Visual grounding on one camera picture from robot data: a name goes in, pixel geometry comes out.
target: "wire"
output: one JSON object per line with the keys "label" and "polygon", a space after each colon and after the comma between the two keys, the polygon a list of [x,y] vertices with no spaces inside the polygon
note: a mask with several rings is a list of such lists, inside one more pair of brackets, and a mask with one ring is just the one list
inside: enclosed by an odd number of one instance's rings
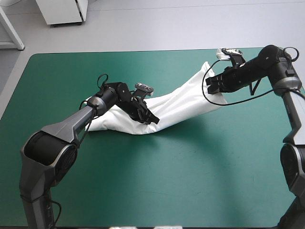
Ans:
{"label": "wire", "polygon": [[97,86],[98,86],[98,88],[100,88],[100,89],[102,89],[102,87],[99,86],[99,80],[100,80],[103,76],[106,76],[106,79],[103,81],[102,86],[107,82],[107,80],[108,80],[108,78],[109,78],[109,77],[108,77],[108,74],[106,74],[106,73],[101,74],[101,75],[97,78]]}
{"label": "wire", "polygon": [[202,79],[202,87],[201,87],[201,88],[202,88],[202,94],[203,94],[204,98],[205,98],[209,103],[211,103],[211,104],[218,105],[218,106],[230,106],[230,105],[235,105],[235,104],[241,104],[241,103],[244,103],[244,102],[248,102],[248,101],[250,101],[250,100],[253,100],[253,99],[257,99],[257,98],[259,98],[259,97],[262,97],[262,96],[264,96],[264,95],[266,95],[266,94],[269,94],[270,92],[274,92],[275,90],[279,90],[279,89],[281,89],[281,90],[286,90],[285,93],[286,93],[286,92],[293,92],[293,93],[299,95],[300,97],[302,97],[303,99],[305,99],[305,96],[304,96],[298,89],[291,89],[291,88],[288,88],[288,87],[277,87],[277,88],[271,89],[271,90],[269,90],[269,91],[267,91],[267,92],[265,92],[265,93],[262,93],[262,94],[260,94],[260,95],[257,95],[257,96],[255,96],[255,97],[252,97],[252,98],[249,98],[249,99],[245,99],[245,100],[241,100],[241,101],[238,101],[238,102],[229,103],[229,104],[218,104],[218,103],[214,103],[214,102],[212,102],[211,100],[209,100],[209,99],[206,97],[206,95],[205,95],[205,93],[204,93],[204,89],[203,89],[203,83],[204,83],[204,79],[205,79],[207,73],[208,73],[208,72],[211,70],[211,68],[213,68],[213,66],[214,66],[216,63],[218,63],[219,61],[220,61],[220,60],[217,60],[217,61],[215,61],[215,62],[211,65],[211,67],[206,71],[206,73],[204,74],[203,79]]}
{"label": "wire", "polygon": [[0,5],[0,6],[9,7],[9,6],[13,6],[13,5],[17,4],[17,3],[20,2],[20,1],[22,1],[22,0],[19,0],[19,1],[15,2],[15,3],[11,4],[11,5],[8,5],[8,6],[4,6],[4,5]]}
{"label": "wire", "polygon": [[50,202],[53,203],[53,204],[56,204],[59,207],[59,212],[58,212],[57,218],[55,220],[55,224],[56,224],[57,221],[59,220],[59,217],[61,216],[62,207],[61,207],[61,204],[59,202],[56,202],[56,201],[51,200],[51,199],[50,199]]}
{"label": "wire", "polygon": [[[87,135],[87,133],[88,133],[88,131],[89,131],[89,128],[90,128],[90,125],[91,125],[91,123],[92,123],[92,121],[93,121],[93,119],[94,119],[94,116],[95,116],[95,114],[97,114],[97,106],[91,104],[90,102],[88,102],[88,101],[86,101],[86,100],[83,100],[83,101],[81,102],[80,107],[79,107],[79,110],[81,109],[81,106],[84,104],[84,102],[86,102],[88,106],[92,107],[93,110],[92,110],[92,113],[91,113],[90,120],[89,120],[89,122],[88,122],[88,126],[87,126],[87,128],[85,129],[85,132],[84,132],[84,134],[82,135],[81,140],[79,141],[79,143],[78,143],[77,145],[75,145],[75,148],[73,149],[72,154],[76,153],[77,149],[79,149],[79,148],[81,147],[81,143],[83,142],[85,136]],[[60,217],[60,215],[61,215],[62,207],[61,207],[61,204],[60,204],[59,202],[53,201],[53,200],[51,200],[51,199],[50,199],[50,202],[51,202],[51,203],[54,203],[54,204],[56,204],[56,205],[58,205],[58,207],[59,207],[59,213],[58,213],[58,216],[57,216],[57,218],[56,218],[56,220],[55,220],[55,225],[56,225],[56,223],[57,223],[57,221],[59,220],[59,217]]]}

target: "green tabletop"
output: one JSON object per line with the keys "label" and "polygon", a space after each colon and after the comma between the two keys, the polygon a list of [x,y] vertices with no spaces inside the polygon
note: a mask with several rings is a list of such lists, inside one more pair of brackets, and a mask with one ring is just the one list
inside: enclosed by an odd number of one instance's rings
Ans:
{"label": "green tabletop", "polygon": [[[36,54],[0,120],[0,226],[25,226],[19,150],[41,127],[78,110],[98,91],[96,79],[137,82],[167,94],[216,50]],[[246,60],[260,48],[242,49]],[[219,73],[229,62],[214,67]],[[262,80],[257,94],[271,88]],[[249,89],[225,94],[229,102]],[[223,107],[150,135],[88,133],[74,166],[52,189],[63,206],[58,226],[267,227],[294,196],[280,149],[290,125],[274,94]]]}

